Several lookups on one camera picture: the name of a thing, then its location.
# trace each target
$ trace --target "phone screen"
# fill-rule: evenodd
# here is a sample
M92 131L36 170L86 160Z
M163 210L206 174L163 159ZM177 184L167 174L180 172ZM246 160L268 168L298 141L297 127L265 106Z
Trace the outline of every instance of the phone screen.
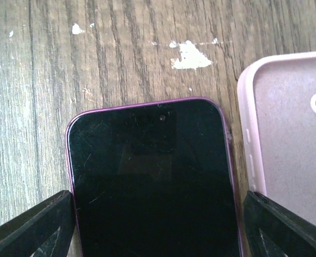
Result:
M204 99L76 118L67 142L83 256L240 256L223 126Z

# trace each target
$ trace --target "phone side button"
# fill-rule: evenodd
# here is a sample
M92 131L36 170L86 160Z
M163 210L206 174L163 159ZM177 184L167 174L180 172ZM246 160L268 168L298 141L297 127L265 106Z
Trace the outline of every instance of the phone side button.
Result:
M249 154L249 161L250 161L250 169L252 171L252 177L255 178L254 162L253 162L253 156L251 154Z
M250 132L249 132L248 128L245 130L245 134L246 134L246 137L247 137L247 142L250 143Z

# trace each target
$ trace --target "wooden surface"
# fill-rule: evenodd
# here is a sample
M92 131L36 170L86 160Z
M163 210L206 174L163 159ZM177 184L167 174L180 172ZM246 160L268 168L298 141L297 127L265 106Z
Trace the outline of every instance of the wooden surface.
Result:
M73 35L74 23L85 32ZM171 68L180 56L171 40L215 37L219 44L197 45L213 65ZM73 116L185 96L222 106L243 201L237 80L264 56L315 50L316 0L0 1L0 225L69 188L64 133Z

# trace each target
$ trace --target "smartphone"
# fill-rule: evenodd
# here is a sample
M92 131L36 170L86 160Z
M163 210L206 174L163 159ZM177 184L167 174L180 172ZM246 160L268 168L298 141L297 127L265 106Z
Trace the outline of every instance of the smartphone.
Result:
M258 60L237 93L250 190L316 226L316 52Z
M75 117L66 140L83 256L240 256L226 135L204 98Z

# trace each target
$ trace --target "wooden table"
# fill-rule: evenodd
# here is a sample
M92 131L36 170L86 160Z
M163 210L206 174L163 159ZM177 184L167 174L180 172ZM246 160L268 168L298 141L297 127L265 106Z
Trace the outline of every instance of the wooden table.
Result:
M213 64L172 69L173 40ZM264 56L315 50L316 0L0 1L0 225L69 188L64 133L76 114L186 96L222 106L242 202L237 80Z

